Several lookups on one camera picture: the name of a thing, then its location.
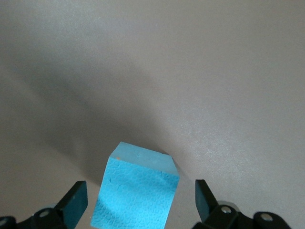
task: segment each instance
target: gray surface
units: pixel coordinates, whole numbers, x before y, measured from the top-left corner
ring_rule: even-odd
[[[1,214],[89,181],[89,228],[120,141],[170,154],[167,228],[198,219],[194,183],[303,228],[305,2],[1,1]]]

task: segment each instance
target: textured blue surface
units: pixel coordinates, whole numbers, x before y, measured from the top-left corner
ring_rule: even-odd
[[[179,176],[171,156],[125,142],[121,142],[110,157]]]
[[[179,177],[110,157],[91,225],[163,229]]]

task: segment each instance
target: metal screw head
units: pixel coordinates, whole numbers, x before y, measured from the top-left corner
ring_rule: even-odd
[[[221,211],[223,211],[223,213],[225,213],[225,214],[230,214],[232,212],[228,206],[223,206],[221,208]]]
[[[45,216],[47,216],[47,215],[49,214],[49,212],[50,212],[50,210],[49,210],[49,209],[46,209],[46,210],[44,210],[43,212],[41,212],[41,213],[39,214],[39,217],[40,217],[40,218],[45,217]]]
[[[4,218],[0,220],[0,227],[3,226],[4,224],[6,224],[8,222],[8,218]]]
[[[262,219],[263,220],[265,220],[265,221],[273,221],[273,218],[272,218],[272,216],[270,216],[269,214],[267,214],[267,213],[263,213],[262,215],[261,215],[261,217],[262,217]]]

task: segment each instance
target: cube top face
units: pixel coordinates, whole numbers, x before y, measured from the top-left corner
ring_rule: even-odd
[[[148,163],[145,157],[145,163],[135,164],[146,149],[129,146],[120,143],[108,160],[91,225],[101,229],[163,229],[179,175],[173,174],[172,168],[162,171],[155,165],[164,158],[169,157],[172,164],[173,160],[169,155],[157,159],[157,152],[152,151],[150,158],[155,163]],[[139,156],[131,160],[134,153]]]
[[[120,142],[110,157],[179,176],[171,156]]]

